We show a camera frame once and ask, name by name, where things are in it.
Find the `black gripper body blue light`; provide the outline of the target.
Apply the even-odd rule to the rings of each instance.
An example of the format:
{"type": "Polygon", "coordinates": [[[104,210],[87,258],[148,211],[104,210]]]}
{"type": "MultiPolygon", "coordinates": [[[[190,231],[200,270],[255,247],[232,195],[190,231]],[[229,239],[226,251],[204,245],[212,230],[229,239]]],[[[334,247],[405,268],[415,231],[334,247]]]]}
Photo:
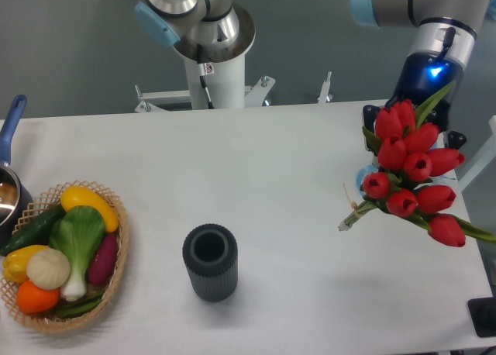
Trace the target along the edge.
{"type": "Polygon", "coordinates": [[[438,61],[436,57],[427,53],[414,53],[406,59],[393,95],[386,102],[386,106],[391,107],[395,102],[405,99],[420,106],[428,97],[455,81],[456,84],[450,92],[426,118],[427,122],[437,125],[440,131],[447,131],[450,107],[462,78],[463,68],[458,63],[451,60],[438,61]]]}

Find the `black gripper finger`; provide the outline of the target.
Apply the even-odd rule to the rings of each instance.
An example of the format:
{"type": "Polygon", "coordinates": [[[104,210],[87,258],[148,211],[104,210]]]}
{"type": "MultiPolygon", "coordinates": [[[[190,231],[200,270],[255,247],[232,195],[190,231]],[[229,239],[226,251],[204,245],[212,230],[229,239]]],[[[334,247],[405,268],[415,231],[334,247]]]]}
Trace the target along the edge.
{"type": "Polygon", "coordinates": [[[459,150],[466,142],[467,137],[460,132],[450,130],[444,132],[444,147],[459,150]]]}
{"type": "Polygon", "coordinates": [[[382,110],[380,106],[365,105],[362,111],[364,135],[367,150],[377,153],[381,140],[376,136],[375,125],[379,112],[382,110]]]}

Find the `silver robot arm on pedestal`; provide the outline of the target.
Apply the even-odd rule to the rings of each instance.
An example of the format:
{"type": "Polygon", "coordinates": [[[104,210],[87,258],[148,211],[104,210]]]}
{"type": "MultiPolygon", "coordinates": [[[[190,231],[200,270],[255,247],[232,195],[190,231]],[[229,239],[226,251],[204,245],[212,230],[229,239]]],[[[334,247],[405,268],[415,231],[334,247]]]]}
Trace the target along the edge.
{"type": "Polygon", "coordinates": [[[134,15],[184,61],[193,109],[244,107],[245,56],[256,35],[248,11],[233,0],[143,0],[134,15]]]}

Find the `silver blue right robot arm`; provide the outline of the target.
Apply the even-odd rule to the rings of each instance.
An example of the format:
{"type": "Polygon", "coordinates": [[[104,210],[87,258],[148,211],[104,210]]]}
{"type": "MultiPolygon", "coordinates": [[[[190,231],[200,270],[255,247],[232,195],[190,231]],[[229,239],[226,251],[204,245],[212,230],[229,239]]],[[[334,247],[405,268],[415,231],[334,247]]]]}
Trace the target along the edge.
{"type": "Polygon", "coordinates": [[[350,0],[362,26],[417,29],[393,94],[421,105],[451,81],[459,84],[492,0],[350,0]]]}

